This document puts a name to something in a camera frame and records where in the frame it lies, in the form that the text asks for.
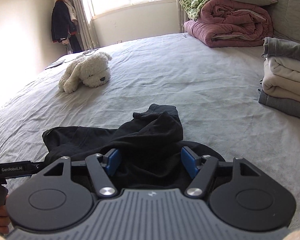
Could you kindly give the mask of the person's left hand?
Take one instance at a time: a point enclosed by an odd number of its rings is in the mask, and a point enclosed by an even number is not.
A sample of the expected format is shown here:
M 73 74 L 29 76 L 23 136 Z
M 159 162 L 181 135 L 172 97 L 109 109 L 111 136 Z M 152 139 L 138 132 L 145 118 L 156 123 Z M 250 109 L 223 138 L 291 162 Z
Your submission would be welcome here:
M 0 206 L 0 234 L 6 235 L 9 233 L 10 217 L 6 209 L 6 205 Z

